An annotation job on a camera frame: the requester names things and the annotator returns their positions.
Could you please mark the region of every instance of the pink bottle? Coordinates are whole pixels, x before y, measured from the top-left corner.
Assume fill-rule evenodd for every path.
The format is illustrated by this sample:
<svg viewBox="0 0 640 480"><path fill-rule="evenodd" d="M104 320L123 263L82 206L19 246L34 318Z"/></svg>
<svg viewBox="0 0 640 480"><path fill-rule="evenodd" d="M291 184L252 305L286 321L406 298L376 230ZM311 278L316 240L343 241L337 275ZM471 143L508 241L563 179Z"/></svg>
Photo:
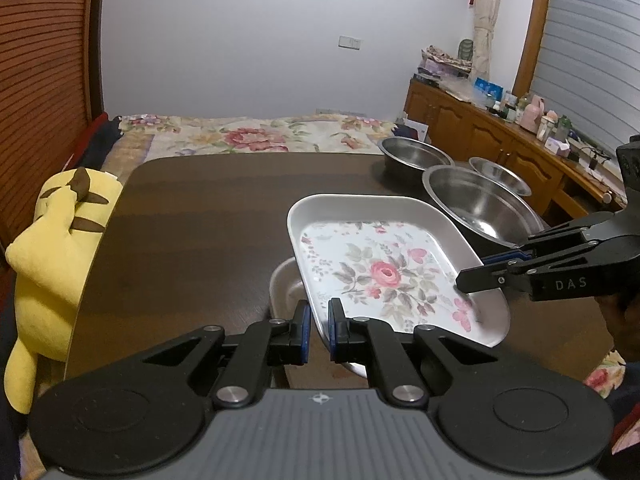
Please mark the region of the pink bottle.
<svg viewBox="0 0 640 480"><path fill-rule="evenodd" d="M540 119L545 114L545 102L542 98L534 95L531 104L524 109L524 115L520 121L520 126L532 134L538 132L540 127Z"/></svg>

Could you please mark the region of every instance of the white wall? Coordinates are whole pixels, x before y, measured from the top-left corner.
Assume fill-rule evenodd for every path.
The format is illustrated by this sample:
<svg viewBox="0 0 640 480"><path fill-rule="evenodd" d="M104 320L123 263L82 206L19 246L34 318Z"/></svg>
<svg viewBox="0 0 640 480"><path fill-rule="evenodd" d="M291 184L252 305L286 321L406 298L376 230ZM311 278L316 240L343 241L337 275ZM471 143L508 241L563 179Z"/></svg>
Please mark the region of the white wall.
<svg viewBox="0 0 640 480"><path fill-rule="evenodd" d="M468 0L103 0L105 108L256 118L338 108L392 119L420 50L456 54L469 12ZM362 49L338 48L341 34Z"/></svg>
<svg viewBox="0 0 640 480"><path fill-rule="evenodd" d="M527 37L533 0L501 0L495 23L491 81L513 89L524 40Z"/></svg>

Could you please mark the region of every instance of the brown table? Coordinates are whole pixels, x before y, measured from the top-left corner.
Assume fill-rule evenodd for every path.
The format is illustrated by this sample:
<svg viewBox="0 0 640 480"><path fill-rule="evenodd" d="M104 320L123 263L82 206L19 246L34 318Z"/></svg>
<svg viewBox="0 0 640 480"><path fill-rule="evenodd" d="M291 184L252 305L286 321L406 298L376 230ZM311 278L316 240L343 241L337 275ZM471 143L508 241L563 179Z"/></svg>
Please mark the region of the brown table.
<svg viewBox="0 0 640 480"><path fill-rule="evenodd" d="M268 316L269 279L292 256L287 212L327 192L408 194L381 155L259 153L162 158L131 175L98 248L66 376L204 324L244 332ZM593 299L532 303L508 293L503 344L583 378L611 341Z"/></svg>

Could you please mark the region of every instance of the metal bowl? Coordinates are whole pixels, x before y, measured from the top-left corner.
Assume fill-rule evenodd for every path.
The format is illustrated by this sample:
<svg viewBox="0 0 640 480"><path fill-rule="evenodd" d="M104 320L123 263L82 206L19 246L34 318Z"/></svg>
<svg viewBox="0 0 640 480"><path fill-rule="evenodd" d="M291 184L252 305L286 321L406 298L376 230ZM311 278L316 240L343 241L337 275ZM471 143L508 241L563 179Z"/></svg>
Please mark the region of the metal bowl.
<svg viewBox="0 0 640 480"><path fill-rule="evenodd" d="M507 170L504 166L486 160L481 156L472 156L469 164L481 175L490 178L498 184L502 184L507 189L513 191L518 196L531 196L531 188L524 180L513 171Z"/></svg>
<svg viewBox="0 0 640 480"><path fill-rule="evenodd" d="M473 170L434 166L425 171L422 183L479 256L514 248L544 229L523 199Z"/></svg>
<svg viewBox="0 0 640 480"><path fill-rule="evenodd" d="M407 137L387 137L378 142L385 154L386 170L409 184L419 185L422 173L436 165L453 166L453 159L438 148Z"/></svg>

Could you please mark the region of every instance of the window blind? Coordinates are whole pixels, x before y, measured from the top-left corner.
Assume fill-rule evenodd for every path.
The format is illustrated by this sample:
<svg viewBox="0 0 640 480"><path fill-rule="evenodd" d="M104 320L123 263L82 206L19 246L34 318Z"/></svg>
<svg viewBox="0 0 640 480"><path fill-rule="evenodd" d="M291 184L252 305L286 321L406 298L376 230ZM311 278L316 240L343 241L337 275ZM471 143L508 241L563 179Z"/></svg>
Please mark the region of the window blind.
<svg viewBox="0 0 640 480"><path fill-rule="evenodd" d="M640 0L549 0L531 91L608 152L640 133Z"/></svg>

